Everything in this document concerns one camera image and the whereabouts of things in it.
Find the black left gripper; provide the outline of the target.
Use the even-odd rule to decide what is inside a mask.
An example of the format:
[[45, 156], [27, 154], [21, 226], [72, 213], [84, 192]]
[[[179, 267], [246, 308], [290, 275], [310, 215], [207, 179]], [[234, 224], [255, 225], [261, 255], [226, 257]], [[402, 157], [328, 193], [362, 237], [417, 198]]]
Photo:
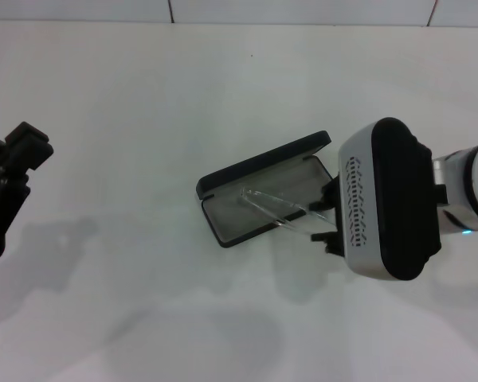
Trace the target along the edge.
[[7, 230], [30, 194], [26, 172], [36, 170], [52, 154], [49, 137], [27, 122], [15, 127], [5, 143], [0, 141], [0, 257]]

